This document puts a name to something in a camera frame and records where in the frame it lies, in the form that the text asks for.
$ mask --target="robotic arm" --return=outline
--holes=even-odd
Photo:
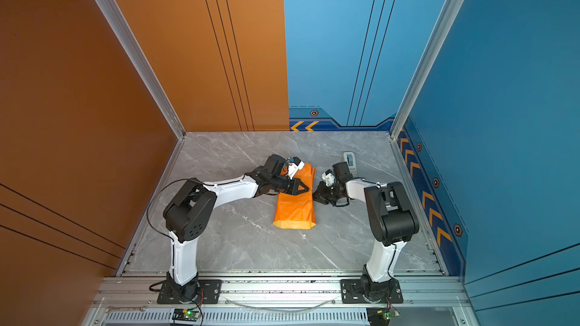
[[[323,174],[324,181],[318,184],[313,200],[333,206],[338,206],[341,198],[347,200],[341,206],[347,206],[349,199],[366,202],[375,244],[362,270],[362,294],[368,302],[380,302],[399,288],[393,271],[401,250],[419,231],[417,216],[400,182],[379,184],[355,179],[347,163],[337,163],[332,168]]]
[[[200,182],[193,178],[185,182],[163,211],[172,239],[171,268],[166,282],[181,302],[191,302],[197,296],[197,241],[212,211],[230,201],[271,194],[271,191],[290,195],[308,192],[307,185],[294,178],[303,167],[304,163],[297,157],[285,159],[271,155],[264,166],[242,177],[220,182]]]
[[[230,201],[249,199],[263,194],[298,195],[309,188],[297,178],[304,163],[297,157],[285,159],[271,155],[264,166],[242,177],[221,182],[188,180],[163,211],[172,239],[172,264],[166,283],[179,295],[179,301],[195,301],[198,273],[195,265],[198,237],[204,231],[214,208]],[[313,194],[319,203],[337,205],[346,198],[366,202],[371,230],[376,242],[363,269],[363,295],[369,302],[380,302],[398,286],[392,277],[400,251],[419,231],[411,202],[399,182],[377,184],[364,178],[353,178],[347,163],[337,163],[326,171]]]

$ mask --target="marble tabletop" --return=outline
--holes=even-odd
[[[356,156],[359,177],[391,182],[401,179],[384,132],[264,132],[188,133],[169,181],[197,177],[221,181],[239,177],[262,165],[271,154],[298,156],[320,175],[342,160]],[[150,209],[152,224],[163,232],[163,209],[181,183],[171,185]],[[197,266],[200,272],[231,270],[345,270],[360,271],[375,241],[361,201],[334,208],[315,203],[317,225],[309,230],[280,229],[272,225],[277,197],[261,196],[214,209],[200,236]],[[147,228],[137,243],[126,271],[168,270],[170,247],[166,237]],[[403,249],[397,271],[439,271],[424,234],[414,235]]]

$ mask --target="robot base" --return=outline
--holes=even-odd
[[[215,305],[218,303],[221,292],[221,280],[199,280],[197,276],[183,286],[175,283],[169,272],[167,279],[161,286],[158,305],[175,305],[176,303],[192,304],[201,302],[204,295],[204,304]]]
[[[340,280],[342,303],[390,302],[399,304],[403,302],[401,286],[396,279],[389,279],[387,282],[381,283],[372,282],[366,286],[365,282],[364,275],[357,280]]]

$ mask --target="orange bag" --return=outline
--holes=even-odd
[[[316,168],[305,164],[298,170],[295,177],[302,180],[310,190],[300,195],[278,195],[278,207],[274,217],[274,225],[284,229],[310,229],[316,225],[314,218],[314,202],[312,201],[312,185]]]

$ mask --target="black mounting plate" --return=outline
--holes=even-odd
[[[387,291],[388,300],[392,304],[399,304],[403,302],[401,286],[396,279],[391,279],[391,284],[389,285],[389,290]],[[361,285],[360,279],[354,280],[340,280],[340,289],[342,292],[342,303],[370,303],[374,305],[375,303],[368,302],[365,300],[363,293],[363,286]],[[387,303],[387,296],[376,303]]]
[[[218,303],[219,294],[221,293],[221,280],[199,280],[197,282],[199,289],[204,291],[204,304],[215,305]],[[193,299],[194,302],[199,303],[201,296],[198,294]],[[158,305],[175,305],[179,302],[179,295],[175,293],[173,288],[164,282],[157,297]]]

